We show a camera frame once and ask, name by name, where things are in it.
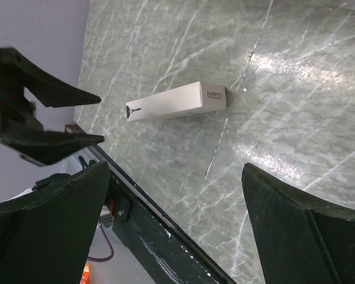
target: cable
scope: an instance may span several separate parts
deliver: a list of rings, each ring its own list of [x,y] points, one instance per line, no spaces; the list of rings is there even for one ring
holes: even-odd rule
[[[104,228],[102,227],[102,224],[101,224],[101,223],[99,223],[99,227],[100,227],[100,229],[101,229],[101,231],[102,231],[102,234],[103,234],[104,237],[105,237],[106,243],[109,245],[109,248],[110,248],[110,250],[111,250],[111,255],[108,256],[108,257],[104,257],[103,259],[88,256],[87,260],[88,260],[89,262],[107,262],[108,260],[111,260],[111,259],[113,258],[113,255],[114,255],[113,246],[112,246],[111,242],[109,241],[108,236],[107,236],[107,234],[105,233]]]

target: box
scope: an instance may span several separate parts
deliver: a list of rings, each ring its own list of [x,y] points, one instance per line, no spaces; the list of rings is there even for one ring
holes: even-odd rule
[[[195,82],[126,104],[127,121],[165,120],[226,109],[225,87]]]

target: rectangular box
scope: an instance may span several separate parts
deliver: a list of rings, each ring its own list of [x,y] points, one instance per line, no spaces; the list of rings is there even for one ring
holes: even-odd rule
[[[225,87],[195,82],[126,104],[127,121],[165,120],[226,109]]]

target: white object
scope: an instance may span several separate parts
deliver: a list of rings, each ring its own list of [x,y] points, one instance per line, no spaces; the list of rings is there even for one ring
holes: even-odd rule
[[[225,87],[195,82],[126,104],[127,121],[164,120],[226,109]]]

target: small cardboard box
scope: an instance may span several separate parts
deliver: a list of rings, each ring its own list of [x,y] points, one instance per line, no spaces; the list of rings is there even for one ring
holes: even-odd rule
[[[127,121],[165,120],[226,109],[225,87],[195,82],[126,104]]]

